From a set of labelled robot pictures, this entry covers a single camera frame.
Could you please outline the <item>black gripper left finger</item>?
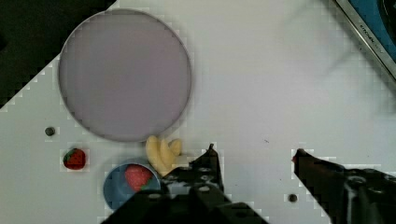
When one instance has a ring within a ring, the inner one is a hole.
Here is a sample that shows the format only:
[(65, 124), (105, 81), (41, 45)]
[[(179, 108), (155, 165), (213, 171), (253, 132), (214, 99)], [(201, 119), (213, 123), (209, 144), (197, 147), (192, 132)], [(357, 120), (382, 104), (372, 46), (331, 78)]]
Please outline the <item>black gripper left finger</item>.
[(269, 224), (246, 203), (224, 193), (219, 154), (210, 145), (186, 167), (163, 177), (158, 189), (143, 189), (101, 224)]

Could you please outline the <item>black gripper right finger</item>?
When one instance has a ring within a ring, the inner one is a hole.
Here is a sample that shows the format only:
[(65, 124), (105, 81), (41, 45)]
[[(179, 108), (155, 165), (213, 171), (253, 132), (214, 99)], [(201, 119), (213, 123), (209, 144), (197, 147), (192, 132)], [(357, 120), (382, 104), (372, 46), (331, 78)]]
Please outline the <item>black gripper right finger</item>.
[(376, 169), (347, 169), (299, 148), (294, 173), (332, 224), (396, 224), (396, 182)]

